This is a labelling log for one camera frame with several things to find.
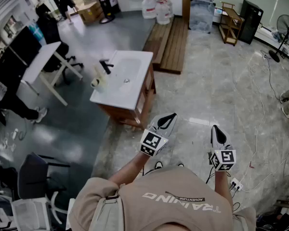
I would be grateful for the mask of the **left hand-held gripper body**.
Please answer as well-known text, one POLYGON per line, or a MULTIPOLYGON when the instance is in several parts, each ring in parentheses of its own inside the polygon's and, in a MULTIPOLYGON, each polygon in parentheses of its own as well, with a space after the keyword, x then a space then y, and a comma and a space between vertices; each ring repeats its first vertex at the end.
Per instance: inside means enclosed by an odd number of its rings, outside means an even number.
POLYGON ((140 151, 150 157, 156 156, 166 147, 170 134, 170 128, 149 126, 142 134, 140 151))

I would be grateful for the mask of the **person's left forearm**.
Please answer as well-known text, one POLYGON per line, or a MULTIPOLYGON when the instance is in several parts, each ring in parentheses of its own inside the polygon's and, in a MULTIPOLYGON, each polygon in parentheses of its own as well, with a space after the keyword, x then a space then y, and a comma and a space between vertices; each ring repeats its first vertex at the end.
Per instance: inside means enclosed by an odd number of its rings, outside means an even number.
POLYGON ((150 156, 139 152, 129 163, 122 167, 118 172, 111 176, 108 180, 120 186, 133 182, 142 168, 145 166, 150 156))

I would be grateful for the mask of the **person's right forearm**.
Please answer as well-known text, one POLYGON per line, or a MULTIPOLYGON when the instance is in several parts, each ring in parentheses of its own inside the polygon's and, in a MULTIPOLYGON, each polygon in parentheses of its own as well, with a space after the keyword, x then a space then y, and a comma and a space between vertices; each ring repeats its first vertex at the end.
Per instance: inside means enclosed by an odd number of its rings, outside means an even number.
POLYGON ((228 187, 228 178, 226 171, 215 172, 215 192, 224 197, 230 204, 233 210, 233 200, 228 187))

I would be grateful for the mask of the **white power strip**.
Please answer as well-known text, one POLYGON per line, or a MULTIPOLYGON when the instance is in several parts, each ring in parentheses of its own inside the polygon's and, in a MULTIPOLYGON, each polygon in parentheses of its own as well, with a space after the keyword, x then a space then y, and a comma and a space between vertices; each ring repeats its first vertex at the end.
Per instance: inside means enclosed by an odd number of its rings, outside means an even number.
POLYGON ((242 188, 243 188, 243 185, 241 184, 239 180, 237 180, 236 178, 232 178, 230 180, 230 190, 240 191, 242 190, 242 188))

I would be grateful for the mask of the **white cup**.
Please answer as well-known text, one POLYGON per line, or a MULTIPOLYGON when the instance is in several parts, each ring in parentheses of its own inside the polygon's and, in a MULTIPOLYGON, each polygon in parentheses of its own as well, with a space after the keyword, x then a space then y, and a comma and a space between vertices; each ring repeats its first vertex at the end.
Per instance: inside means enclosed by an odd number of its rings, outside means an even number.
POLYGON ((100 77, 95 77, 92 81, 91 81, 91 87, 99 92, 102 93, 106 90, 106 82, 100 78, 100 77))

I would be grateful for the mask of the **person's beige t-shirt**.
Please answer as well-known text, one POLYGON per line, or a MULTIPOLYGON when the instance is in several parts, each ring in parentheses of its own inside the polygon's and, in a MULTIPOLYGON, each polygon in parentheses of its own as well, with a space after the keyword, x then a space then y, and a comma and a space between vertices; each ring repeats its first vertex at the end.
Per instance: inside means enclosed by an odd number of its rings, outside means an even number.
POLYGON ((185 167, 164 167, 130 184, 118 186, 91 178, 79 192, 69 214, 72 231, 89 231, 102 200, 122 202, 125 231, 153 231, 174 223, 190 231, 255 231, 255 209, 236 213, 230 203, 185 167))

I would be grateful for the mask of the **blue white painting canvas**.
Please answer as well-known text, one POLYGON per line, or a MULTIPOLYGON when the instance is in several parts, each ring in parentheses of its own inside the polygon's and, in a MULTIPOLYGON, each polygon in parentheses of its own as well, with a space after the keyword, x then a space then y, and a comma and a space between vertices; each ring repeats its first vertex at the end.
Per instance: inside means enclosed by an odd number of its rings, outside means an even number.
POLYGON ((190 0, 189 29, 210 34, 215 5, 214 0, 190 0))

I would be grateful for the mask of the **wooden shelf rack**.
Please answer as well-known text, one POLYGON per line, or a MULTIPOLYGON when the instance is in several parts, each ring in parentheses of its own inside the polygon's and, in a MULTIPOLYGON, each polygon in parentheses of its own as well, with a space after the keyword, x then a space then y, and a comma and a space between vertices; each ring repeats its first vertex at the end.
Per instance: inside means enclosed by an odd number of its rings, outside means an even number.
POLYGON ((234 10, 235 5, 221 1, 222 14, 219 23, 219 31, 224 44, 235 46, 238 41, 243 19, 234 10))

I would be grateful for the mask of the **black tall appliance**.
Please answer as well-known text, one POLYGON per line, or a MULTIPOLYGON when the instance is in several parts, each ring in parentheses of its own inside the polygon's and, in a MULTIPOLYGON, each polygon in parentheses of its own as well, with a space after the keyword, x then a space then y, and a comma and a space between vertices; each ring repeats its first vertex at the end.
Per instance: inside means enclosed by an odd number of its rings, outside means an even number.
POLYGON ((247 44, 251 44, 257 28, 261 22, 263 10, 256 4, 243 0, 240 17, 243 19, 241 30, 239 33, 239 40, 247 44))

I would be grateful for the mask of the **dark blue chair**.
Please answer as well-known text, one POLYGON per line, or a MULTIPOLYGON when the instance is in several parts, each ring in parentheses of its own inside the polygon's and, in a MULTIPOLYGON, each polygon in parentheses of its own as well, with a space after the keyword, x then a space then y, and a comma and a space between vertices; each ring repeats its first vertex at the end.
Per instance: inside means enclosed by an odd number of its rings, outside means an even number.
POLYGON ((17 178, 17 190, 20 199, 46 197, 51 191, 48 176, 49 167, 70 168, 70 164, 55 157, 28 154, 20 166, 17 178))

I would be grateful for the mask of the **cardboard box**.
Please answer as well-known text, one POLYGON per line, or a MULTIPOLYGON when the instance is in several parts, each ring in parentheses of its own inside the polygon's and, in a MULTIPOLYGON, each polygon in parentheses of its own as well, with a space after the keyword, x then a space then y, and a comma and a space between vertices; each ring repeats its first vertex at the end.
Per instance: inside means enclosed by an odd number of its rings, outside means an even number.
POLYGON ((85 25, 90 25, 104 18, 104 12, 99 1, 80 5, 78 14, 85 25))

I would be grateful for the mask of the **white desk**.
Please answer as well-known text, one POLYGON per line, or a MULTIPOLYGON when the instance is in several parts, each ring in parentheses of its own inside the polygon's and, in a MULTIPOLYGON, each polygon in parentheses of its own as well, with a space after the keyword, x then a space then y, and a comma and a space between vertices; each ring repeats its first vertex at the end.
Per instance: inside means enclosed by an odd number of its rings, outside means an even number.
POLYGON ((61 42, 54 42, 51 44, 43 45, 32 61, 31 65, 26 69, 23 78, 21 79, 21 83, 25 84, 29 87, 37 96, 39 93, 34 89, 31 85, 34 81, 39 78, 42 83, 48 88, 48 90, 64 105, 67 106, 68 103, 62 98, 62 96, 54 89, 54 85, 57 82, 59 76, 62 74, 63 70, 67 67, 70 69, 80 80, 83 79, 83 76, 67 61, 65 60, 58 52, 57 49, 61 45, 61 42), (54 56, 56 57, 60 63, 62 64, 59 70, 57 71, 55 77, 53 78, 52 82, 50 83, 46 78, 45 75, 42 73, 43 68, 50 60, 50 58, 54 56))

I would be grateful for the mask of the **white mesh chair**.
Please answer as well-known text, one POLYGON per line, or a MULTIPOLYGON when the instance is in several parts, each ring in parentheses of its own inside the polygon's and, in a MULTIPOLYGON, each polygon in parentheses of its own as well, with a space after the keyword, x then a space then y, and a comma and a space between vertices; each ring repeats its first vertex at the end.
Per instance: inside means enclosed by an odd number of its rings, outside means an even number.
POLYGON ((18 231, 53 231, 51 216, 58 224, 62 221, 58 213, 67 214, 66 210, 55 205, 58 191, 55 191, 51 198, 47 196, 32 199, 19 199, 11 202, 14 222, 18 231))

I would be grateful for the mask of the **blue water bottle pack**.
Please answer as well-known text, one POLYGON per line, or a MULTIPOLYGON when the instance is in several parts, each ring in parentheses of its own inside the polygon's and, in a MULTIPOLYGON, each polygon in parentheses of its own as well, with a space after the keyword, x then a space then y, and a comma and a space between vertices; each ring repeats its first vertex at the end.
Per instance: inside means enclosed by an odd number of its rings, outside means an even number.
POLYGON ((43 46, 46 45, 46 40, 45 37, 41 31, 41 29, 39 28, 39 26, 37 25, 36 22, 32 22, 28 25, 28 28, 30 30, 30 32, 33 34, 33 36, 38 40, 38 42, 43 46))

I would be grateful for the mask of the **black monitor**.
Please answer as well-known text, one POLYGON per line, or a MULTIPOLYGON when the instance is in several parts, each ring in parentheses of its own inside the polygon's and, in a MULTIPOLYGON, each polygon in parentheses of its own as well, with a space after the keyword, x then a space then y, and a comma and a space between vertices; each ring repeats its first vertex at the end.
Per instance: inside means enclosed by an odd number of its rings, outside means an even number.
POLYGON ((0 58, 0 82, 9 89, 18 89, 27 66, 7 48, 0 58))
POLYGON ((29 28, 25 26, 13 39, 9 47, 27 66, 30 66, 38 55, 41 44, 29 28))

